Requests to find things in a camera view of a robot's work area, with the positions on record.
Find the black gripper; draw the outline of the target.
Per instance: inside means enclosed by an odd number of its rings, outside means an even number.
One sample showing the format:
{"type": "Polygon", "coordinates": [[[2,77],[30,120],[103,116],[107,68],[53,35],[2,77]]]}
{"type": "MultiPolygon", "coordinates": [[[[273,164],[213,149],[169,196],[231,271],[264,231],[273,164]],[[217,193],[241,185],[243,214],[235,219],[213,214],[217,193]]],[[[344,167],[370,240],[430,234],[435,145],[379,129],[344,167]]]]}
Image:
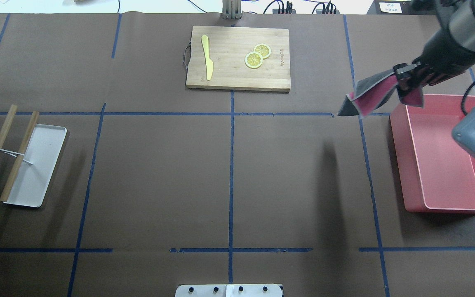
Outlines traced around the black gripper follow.
{"type": "Polygon", "coordinates": [[[464,73],[475,64],[475,52],[460,45],[448,29],[439,29],[424,45],[421,55],[411,64],[393,67],[398,91],[434,86],[464,73]]]}

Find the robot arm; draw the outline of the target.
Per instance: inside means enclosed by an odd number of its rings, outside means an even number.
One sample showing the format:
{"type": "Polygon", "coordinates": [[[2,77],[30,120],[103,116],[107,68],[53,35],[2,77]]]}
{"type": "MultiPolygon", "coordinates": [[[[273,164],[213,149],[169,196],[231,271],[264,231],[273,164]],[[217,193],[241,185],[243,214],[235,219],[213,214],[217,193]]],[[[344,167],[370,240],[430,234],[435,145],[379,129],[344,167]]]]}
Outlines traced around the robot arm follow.
{"type": "MultiPolygon", "coordinates": [[[[393,70],[403,104],[407,95],[463,74],[475,65],[475,0],[413,0],[415,11],[435,11],[440,29],[428,40],[419,57],[411,64],[398,64],[393,70]]],[[[466,109],[467,97],[475,88],[475,79],[461,98],[464,118],[451,134],[470,156],[475,158],[475,107],[466,109]]]]}

